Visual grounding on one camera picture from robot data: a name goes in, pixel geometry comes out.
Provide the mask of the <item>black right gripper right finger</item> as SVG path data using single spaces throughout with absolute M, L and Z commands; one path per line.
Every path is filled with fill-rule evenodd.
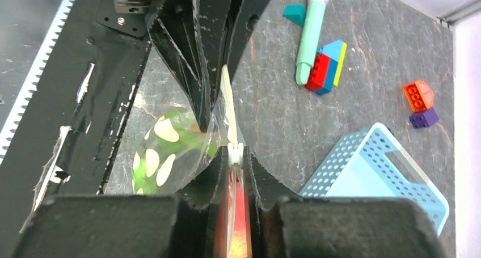
M 302 198 L 243 151 L 249 257 L 445 257 L 425 212 L 402 198 Z

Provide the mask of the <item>green orange toy mango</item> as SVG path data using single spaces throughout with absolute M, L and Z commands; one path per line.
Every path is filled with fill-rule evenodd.
M 201 132 L 191 111 L 176 109 L 161 116 L 147 131 L 132 163 L 135 194 L 166 194 L 175 180 L 183 180 L 208 165 L 221 138 Z

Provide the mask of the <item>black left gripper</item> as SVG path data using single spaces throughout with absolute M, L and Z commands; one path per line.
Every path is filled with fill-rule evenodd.
M 147 14 L 155 50 L 186 94 L 202 132 L 217 97 L 216 66 L 227 0 L 113 0 L 119 14 Z

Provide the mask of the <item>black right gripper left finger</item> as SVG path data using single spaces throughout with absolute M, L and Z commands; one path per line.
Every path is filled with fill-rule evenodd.
M 226 257 L 227 147 L 169 196 L 56 196 L 13 257 Z

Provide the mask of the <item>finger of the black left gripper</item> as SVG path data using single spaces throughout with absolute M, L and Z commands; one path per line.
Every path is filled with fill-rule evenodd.
M 244 49 L 256 24 L 271 0 L 231 0 L 227 15 L 227 35 L 222 51 L 222 64 L 226 64 L 233 78 Z

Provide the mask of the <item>pink toy peach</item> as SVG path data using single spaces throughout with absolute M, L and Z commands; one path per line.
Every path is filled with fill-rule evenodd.
M 243 173 L 230 170 L 219 206 L 213 257 L 251 257 Z

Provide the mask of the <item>clear polka dot zip bag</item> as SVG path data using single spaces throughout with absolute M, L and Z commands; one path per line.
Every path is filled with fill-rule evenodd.
M 220 146 L 228 147 L 227 257 L 248 257 L 244 172 L 241 169 L 243 142 L 237 130 L 230 74 L 221 71 L 220 104 L 213 129 L 201 132 L 191 111 L 176 109 L 160 117 L 146 133 L 133 159 L 132 187 L 135 194 L 166 194 L 175 175 L 185 176 L 183 167 L 205 167 Z

